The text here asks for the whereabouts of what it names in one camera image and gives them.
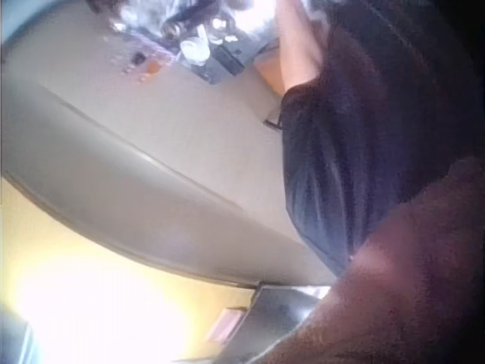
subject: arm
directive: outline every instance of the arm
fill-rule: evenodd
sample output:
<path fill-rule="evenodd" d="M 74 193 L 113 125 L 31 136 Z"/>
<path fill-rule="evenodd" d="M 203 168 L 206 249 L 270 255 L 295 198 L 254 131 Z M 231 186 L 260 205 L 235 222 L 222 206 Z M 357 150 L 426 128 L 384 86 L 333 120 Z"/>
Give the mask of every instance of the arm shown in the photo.
<path fill-rule="evenodd" d="M 317 78 L 324 46 L 314 31 L 302 0 L 277 0 L 280 66 L 285 90 Z"/>
<path fill-rule="evenodd" d="M 484 191 L 483 167 L 468 160 L 398 207 L 307 322 L 255 363 L 447 356 L 483 309 Z"/>

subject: yellow wall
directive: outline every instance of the yellow wall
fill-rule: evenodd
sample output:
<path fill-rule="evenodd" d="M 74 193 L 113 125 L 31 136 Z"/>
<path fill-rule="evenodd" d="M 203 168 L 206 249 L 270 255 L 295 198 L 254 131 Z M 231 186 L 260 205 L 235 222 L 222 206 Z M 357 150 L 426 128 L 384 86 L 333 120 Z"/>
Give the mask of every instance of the yellow wall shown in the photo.
<path fill-rule="evenodd" d="M 119 256 L 2 182 L 2 301 L 30 321 L 49 364 L 212 356 L 220 347 L 205 335 L 221 310 L 249 305 L 251 290 Z"/>

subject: dark object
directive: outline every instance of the dark object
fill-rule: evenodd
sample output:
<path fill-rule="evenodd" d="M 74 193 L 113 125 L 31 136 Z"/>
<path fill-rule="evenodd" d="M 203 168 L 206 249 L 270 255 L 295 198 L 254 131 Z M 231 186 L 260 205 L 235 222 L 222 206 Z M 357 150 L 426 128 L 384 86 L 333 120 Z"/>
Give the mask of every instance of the dark object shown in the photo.
<path fill-rule="evenodd" d="M 263 286 L 214 364 L 246 362 L 303 322 L 320 302 L 291 287 Z"/>
<path fill-rule="evenodd" d="M 146 61 L 146 56 L 141 52 L 135 53 L 131 58 L 131 63 L 135 66 L 140 66 L 145 61 Z"/>
<path fill-rule="evenodd" d="M 199 0 L 164 22 L 162 34 L 168 40 L 179 39 L 219 12 L 218 0 Z"/>
<path fill-rule="evenodd" d="M 339 7 L 324 74 L 281 107 L 286 207 L 337 276 L 398 204 L 485 146 L 462 44 L 434 6 L 394 4 Z"/>
<path fill-rule="evenodd" d="M 212 49 L 212 57 L 221 63 L 230 74 L 237 76 L 244 71 L 244 66 L 235 58 L 224 45 Z"/>
<path fill-rule="evenodd" d="M 280 119 L 278 119 L 277 124 L 272 123 L 268 119 L 266 119 L 265 121 L 263 121 L 263 124 L 266 125 L 267 127 L 270 127 L 271 129 L 274 129 L 274 130 L 278 130 L 278 131 L 282 131 L 283 130 L 283 127 L 281 125 Z"/>

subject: person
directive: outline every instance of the person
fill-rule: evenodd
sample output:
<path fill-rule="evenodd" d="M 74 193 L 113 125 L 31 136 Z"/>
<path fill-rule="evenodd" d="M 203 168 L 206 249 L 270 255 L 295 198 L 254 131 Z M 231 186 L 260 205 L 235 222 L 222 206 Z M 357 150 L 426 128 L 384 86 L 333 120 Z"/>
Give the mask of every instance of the person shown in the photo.
<path fill-rule="evenodd" d="M 472 52 L 424 1 L 349 0 L 326 16 L 313 24 L 301 0 L 277 0 L 287 210 L 339 279 L 253 362 L 483 362 Z"/>

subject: black t-shirt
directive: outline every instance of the black t-shirt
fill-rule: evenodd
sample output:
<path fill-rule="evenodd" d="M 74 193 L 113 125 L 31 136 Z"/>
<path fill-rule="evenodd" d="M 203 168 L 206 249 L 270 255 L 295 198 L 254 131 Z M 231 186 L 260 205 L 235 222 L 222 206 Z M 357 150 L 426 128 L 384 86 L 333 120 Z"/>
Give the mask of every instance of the black t-shirt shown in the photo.
<path fill-rule="evenodd" d="M 431 5 L 340 6 L 319 79 L 281 112 L 286 206 L 338 276 L 401 202 L 485 145 L 471 61 Z"/>

